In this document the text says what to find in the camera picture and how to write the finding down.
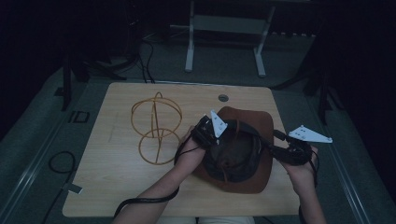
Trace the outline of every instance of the dark background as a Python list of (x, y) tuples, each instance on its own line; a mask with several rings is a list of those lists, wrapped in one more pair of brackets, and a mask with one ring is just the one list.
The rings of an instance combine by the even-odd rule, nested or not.
[[(330, 86), (395, 201), (396, 4), (361, 0), (276, 5), (272, 32), (317, 36), (304, 64), (329, 72)], [(166, 38), (169, 24), (188, 24), (188, 13), (188, 1), (180, 0), (3, 1), (1, 138), (47, 78), (61, 68), (66, 52), (102, 62), (113, 55), (134, 55), (147, 24)], [(78, 60), (76, 76), (86, 81), (89, 75)], [(311, 78), (320, 84), (320, 76)]]

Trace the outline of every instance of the cord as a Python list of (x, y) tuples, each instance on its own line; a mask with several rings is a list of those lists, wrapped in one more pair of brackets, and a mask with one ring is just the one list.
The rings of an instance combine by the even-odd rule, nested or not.
[(317, 165), (315, 165), (312, 160), (309, 161), (309, 164), (312, 167), (312, 170), (314, 171), (314, 183), (315, 183), (315, 188), (318, 185), (318, 171), (319, 171), (319, 156), (318, 154), (312, 150), (312, 153), (315, 154), (315, 156), (317, 156)]
[[(72, 159), (72, 166), (71, 166), (71, 168), (70, 168), (69, 170), (65, 170), (65, 171), (57, 170), (57, 169), (54, 168), (54, 166), (52, 165), (53, 160), (54, 160), (56, 157), (58, 157), (59, 155), (61, 155), (61, 154), (67, 154), (67, 155), (69, 155), (69, 156), (71, 157), (71, 159)], [(58, 153), (56, 153), (55, 155), (53, 155), (53, 156), (49, 159), (49, 169), (50, 169), (52, 172), (56, 173), (56, 174), (62, 174), (62, 175), (68, 174), (66, 180), (64, 181), (64, 185), (65, 185), (66, 183), (69, 182), (70, 178), (72, 177), (72, 174), (77, 170), (77, 167), (76, 167), (76, 157), (73, 155), (73, 153), (71, 153), (71, 152), (69, 152), (69, 151), (61, 151), (61, 152), (58, 152)], [(47, 222), (47, 219), (48, 219), (48, 217), (49, 217), (49, 215), (50, 215), (50, 212), (51, 212), (53, 206), (55, 205), (55, 203), (58, 201), (58, 199), (59, 199), (59, 197), (61, 196), (62, 192), (64, 192), (64, 188), (61, 188), (61, 189), (59, 190), (58, 194), (56, 195), (56, 197), (55, 197), (54, 200), (52, 201), (52, 203), (51, 203), (51, 205), (50, 205), (50, 207), (49, 207), (49, 210), (47, 211), (46, 215), (45, 215), (44, 218), (43, 218), (43, 221), (41, 222), (42, 224), (45, 224), (45, 223)]]
[(152, 57), (152, 55), (153, 55), (153, 53), (154, 53), (154, 47), (152, 47), (152, 45), (151, 45), (148, 41), (142, 40), (142, 43), (147, 44), (147, 45), (150, 46), (150, 48), (151, 48), (151, 53), (150, 53), (149, 56), (148, 56), (148, 61), (147, 61), (146, 65), (144, 65), (143, 59), (142, 59), (140, 53), (137, 55), (137, 61), (138, 61), (139, 64), (140, 64), (140, 67), (139, 67), (139, 68), (142, 70), (142, 77), (143, 77), (143, 79), (145, 80), (145, 83), (148, 83), (147, 78), (146, 78), (146, 73), (147, 73), (150, 82), (153, 83), (153, 84), (155, 84), (155, 80), (154, 80), (154, 78), (151, 76), (151, 73), (150, 73), (150, 71), (149, 71), (149, 62), (150, 62), (151, 57)]
[(189, 149), (189, 150), (187, 150), (187, 151), (184, 151), (184, 152), (180, 153), (178, 156), (181, 156), (181, 155), (183, 155), (183, 154), (185, 154), (185, 153), (187, 153), (187, 152), (192, 152), (192, 151), (194, 151), (194, 150), (196, 150), (196, 149), (198, 149), (198, 148), (200, 148), (200, 147), (195, 147), (195, 148)]
[(114, 214), (114, 218), (120, 213), (120, 211), (122, 210), (123, 207), (125, 207), (126, 205), (130, 204), (130, 203), (165, 203), (168, 202), (170, 200), (172, 200), (173, 198), (175, 198), (178, 194), (178, 190), (179, 188), (177, 188), (172, 194), (163, 197), (163, 198), (132, 198), (132, 199), (127, 199), (125, 201), (123, 201), (122, 203), (120, 203), (119, 207), (117, 207), (117, 210)]

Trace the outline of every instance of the hand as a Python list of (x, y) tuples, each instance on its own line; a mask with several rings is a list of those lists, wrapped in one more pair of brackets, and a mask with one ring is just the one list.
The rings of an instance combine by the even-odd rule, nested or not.
[[(311, 148), (315, 153), (318, 153), (317, 148), (312, 146)], [(314, 164), (317, 160), (315, 153), (312, 153), (312, 162)], [(293, 189), (299, 196), (302, 196), (302, 194), (310, 192), (311, 190), (315, 190), (314, 170), (309, 162), (299, 166), (292, 166), (285, 162), (281, 162), (281, 164), (288, 172)]]
[[(182, 142), (184, 142), (187, 139), (187, 137), (190, 136), (191, 130), (193, 128), (194, 126), (190, 126), (186, 135), (183, 137)], [(205, 150), (199, 147), (198, 144), (195, 141), (193, 141), (192, 138), (190, 138), (186, 142), (184, 147), (181, 149), (175, 167), (180, 171), (184, 172), (186, 175), (189, 175), (201, 163), (202, 159), (204, 158), (204, 155), (205, 155)]]

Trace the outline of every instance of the metal stand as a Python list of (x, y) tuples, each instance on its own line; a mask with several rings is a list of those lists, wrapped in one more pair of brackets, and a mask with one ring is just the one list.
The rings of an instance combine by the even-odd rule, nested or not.
[(256, 60), (257, 71), (259, 77), (265, 77), (264, 64), (262, 62), (262, 48), (266, 37), (268, 36), (268, 30), (271, 24), (271, 20), (275, 13), (275, 7), (271, 7), (268, 14), (267, 20), (258, 19), (244, 19), (244, 18), (233, 18), (233, 17), (217, 17), (207, 15), (196, 15), (194, 13), (194, 1), (191, 0), (190, 10), (190, 36), (189, 46), (187, 49), (186, 59), (186, 72), (192, 71), (192, 64), (194, 58), (194, 30), (207, 30), (217, 32), (233, 32), (240, 34), (252, 34), (261, 35), (261, 41), (259, 45), (254, 48), (254, 57)]

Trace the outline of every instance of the brown leather hat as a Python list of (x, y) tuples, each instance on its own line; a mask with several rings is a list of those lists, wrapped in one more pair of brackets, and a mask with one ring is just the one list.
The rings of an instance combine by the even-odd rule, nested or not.
[(262, 143), (262, 139), (274, 143), (271, 115), (229, 106), (224, 106), (218, 115), (228, 127), (193, 174), (225, 191), (262, 192), (273, 163), (269, 149)]

